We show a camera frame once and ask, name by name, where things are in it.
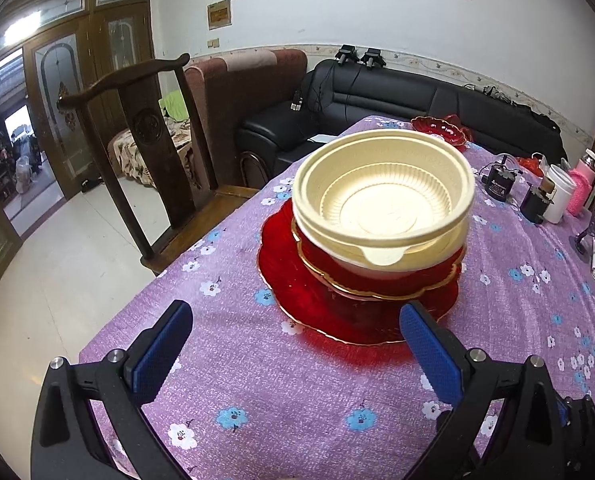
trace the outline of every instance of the purple floral tablecloth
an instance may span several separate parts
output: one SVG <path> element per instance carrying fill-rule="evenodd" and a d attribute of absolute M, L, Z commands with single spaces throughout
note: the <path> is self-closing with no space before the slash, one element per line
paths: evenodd
<path fill-rule="evenodd" d="M 370 117 L 347 133 L 402 126 Z M 475 145 L 465 155 L 474 170 L 494 160 Z M 276 306 L 256 265 L 260 229 L 291 196 L 298 166 L 191 247 L 80 354 L 90 362 L 127 348 L 172 300 L 191 305 L 193 332 L 144 412 L 197 480 L 399 479 L 449 408 L 417 363 L 378 359 L 386 347 L 318 349 L 307 339 L 324 336 L 307 334 Z M 565 214 L 558 225 L 535 226 L 517 210 L 527 189 L 519 177 L 514 200 L 502 204 L 478 183 L 460 294 L 443 323 L 494 359 L 542 355 L 562 396 L 588 392 L 595 401 L 595 282 L 568 241 L 588 219 Z M 482 424 L 479 448 L 499 407 Z M 130 470 L 103 408 L 94 409 L 115 459 Z"/>

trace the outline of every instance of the wall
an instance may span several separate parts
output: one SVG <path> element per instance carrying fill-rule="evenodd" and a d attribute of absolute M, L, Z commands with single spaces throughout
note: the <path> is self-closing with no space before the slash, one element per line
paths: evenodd
<path fill-rule="evenodd" d="M 156 53 L 176 57 L 276 44 L 375 46 L 447 62 L 519 89 L 595 134 L 595 14 L 584 0 L 151 0 Z M 206 41 L 220 39 L 219 49 Z"/>

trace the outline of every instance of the reddish brown upholstered furniture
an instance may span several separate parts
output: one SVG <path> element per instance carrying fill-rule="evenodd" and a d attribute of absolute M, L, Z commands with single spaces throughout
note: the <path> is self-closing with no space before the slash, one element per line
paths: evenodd
<path fill-rule="evenodd" d="M 306 54 L 294 49 L 224 54 L 186 69 L 220 185 L 244 183 L 234 142 L 238 124 L 292 99 L 305 74 Z"/>

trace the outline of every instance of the floral wallpaper border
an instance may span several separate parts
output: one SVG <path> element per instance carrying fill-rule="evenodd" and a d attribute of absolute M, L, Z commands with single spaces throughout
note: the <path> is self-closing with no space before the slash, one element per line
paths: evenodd
<path fill-rule="evenodd" d="M 296 48 L 302 50 L 308 57 L 308 70 L 311 70 L 322 59 L 330 59 L 331 57 L 335 57 L 335 54 L 337 54 L 340 46 L 327 44 L 282 44 L 253 48 L 239 48 L 235 50 L 225 50 L 222 52 L 197 56 L 191 60 L 191 63 L 196 63 L 205 59 L 211 59 L 212 57 L 219 57 L 232 52 L 256 52 L 260 48 L 265 50 L 278 48 Z M 359 52 L 363 52 L 367 48 L 368 47 L 358 46 L 357 50 Z M 528 105 L 536 113 L 549 116 L 560 127 L 563 134 L 576 139 L 587 148 L 590 148 L 593 145 L 594 134 L 585 132 L 582 128 L 568 120 L 562 114 L 553 110 L 548 105 L 538 101 L 530 95 L 525 94 L 524 92 L 519 91 L 516 88 L 513 88 L 512 86 L 497 81 L 497 79 L 493 79 L 483 74 L 473 72 L 471 70 L 467 70 L 466 68 L 462 68 L 450 63 L 429 59 L 428 57 L 415 56 L 414 54 L 408 54 L 406 52 L 382 50 L 382 57 L 384 57 L 388 67 L 394 68 L 396 70 L 427 75 L 442 81 L 458 84 L 460 86 L 472 84 L 475 85 L 477 89 L 484 88 L 485 86 L 495 86 L 498 91 L 503 92 L 516 103 Z"/>

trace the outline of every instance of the metal screw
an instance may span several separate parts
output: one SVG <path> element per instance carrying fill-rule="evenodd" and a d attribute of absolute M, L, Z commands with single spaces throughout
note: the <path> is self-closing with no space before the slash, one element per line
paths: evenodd
<path fill-rule="evenodd" d="M 544 360 L 539 355 L 532 355 L 529 359 L 530 364 L 535 368 L 541 368 L 544 366 Z"/>
<path fill-rule="evenodd" d="M 106 359 L 112 363 L 117 363 L 124 358 L 124 351 L 122 349 L 111 350 L 106 354 Z"/>
<path fill-rule="evenodd" d="M 51 368 L 53 370 L 58 370 L 59 368 L 61 368 L 64 364 L 64 358 L 63 357 L 56 357 L 55 359 L 53 359 L 51 361 Z"/>
<path fill-rule="evenodd" d="M 486 359 L 486 352 L 481 348 L 473 348 L 468 352 L 468 356 L 476 363 L 481 363 Z"/>

